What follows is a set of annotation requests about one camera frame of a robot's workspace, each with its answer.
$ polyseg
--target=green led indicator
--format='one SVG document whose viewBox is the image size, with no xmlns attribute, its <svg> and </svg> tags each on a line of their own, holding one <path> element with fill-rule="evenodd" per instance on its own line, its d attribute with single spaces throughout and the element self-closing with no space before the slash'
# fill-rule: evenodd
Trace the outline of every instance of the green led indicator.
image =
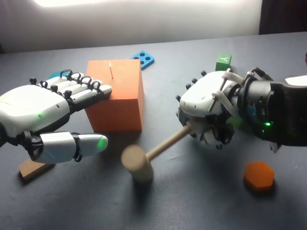
<svg viewBox="0 0 307 230">
<path fill-rule="evenodd" d="M 106 147 L 106 145 L 107 145 L 106 140 L 100 139 L 100 140 L 98 141 L 98 143 L 97 143 L 97 148 L 99 148 L 99 149 L 104 149 L 104 148 Z"/>
</svg>

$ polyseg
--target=tabletop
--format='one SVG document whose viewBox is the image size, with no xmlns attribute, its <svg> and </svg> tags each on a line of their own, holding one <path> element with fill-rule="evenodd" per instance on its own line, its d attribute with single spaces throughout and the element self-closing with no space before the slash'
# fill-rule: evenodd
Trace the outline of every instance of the tabletop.
<svg viewBox="0 0 307 230">
<path fill-rule="evenodd" d="M 28 84 L 30 77 L 45 80 L 63 69 L 85 73 L 89 60 L 129 59 L 141 50 L 155 58 L 142 71 L 141 133 L 106 133 L 104 152 L 57 164 L 28 184 L 18 177 L 27 152 L 10 144 L 0 149 L 0 229 L 307 229 L 306 148 L 282 146 L 273 153 L 268 142 L 241 130 L 222 150 L 185 137 L 152 162 L 155 175 L 148 186 L 134 184 L 120 162 L 129 144 L 150 150 L 181 128 L 175 96 L 202 70 L 214 71 L 218 54 L 231 54 L 241 76 L 259 67 L 284 81 L 306 75 L 306 41 L 304 32 L 0 55 L 0 95 Z M 59 130 L 93 131 L 85 111 L 74 113 Z M 244 187 L 251 161 L 274 169 L 272 195 L 257 197 Z"/>
</svg>

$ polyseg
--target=green cube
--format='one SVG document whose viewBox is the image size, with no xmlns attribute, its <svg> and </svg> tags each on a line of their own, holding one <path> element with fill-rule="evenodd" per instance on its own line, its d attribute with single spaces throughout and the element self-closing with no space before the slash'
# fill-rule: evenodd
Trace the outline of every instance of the green cube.
<svg viewBox="0 0 307 230">
<path fill-rule="evenodd" d="M 230 68 L 231 55 L 230 54 L 219 54 L 216 61 L 215 71 L 226 71 Z"/>
</svg>

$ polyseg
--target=orange hexagonal block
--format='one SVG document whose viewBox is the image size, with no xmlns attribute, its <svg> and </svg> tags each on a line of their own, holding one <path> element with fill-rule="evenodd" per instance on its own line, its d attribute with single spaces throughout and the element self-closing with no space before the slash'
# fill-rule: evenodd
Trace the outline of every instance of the orange hexagonal block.
<svg viewBox="0 0 307 230">
<path fill-rule="evenodd" d="M 273 186 L 274 171 L 265 162 L 252 162 L 246 166 L 243 181 L 254 192 L 266 192 Z"/>
</svg>

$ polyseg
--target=white backdrop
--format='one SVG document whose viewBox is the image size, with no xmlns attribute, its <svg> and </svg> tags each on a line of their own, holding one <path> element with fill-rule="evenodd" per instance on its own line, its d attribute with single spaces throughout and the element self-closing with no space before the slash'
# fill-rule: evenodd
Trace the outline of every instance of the white backdrop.
<svg viewBox="0 0 307 230">
<path fill-rule="evenodd" d="M 262 0 L 105 0 L 42 7 L 0 0 L 6 52 L 256 35 Z"/>
</svg>

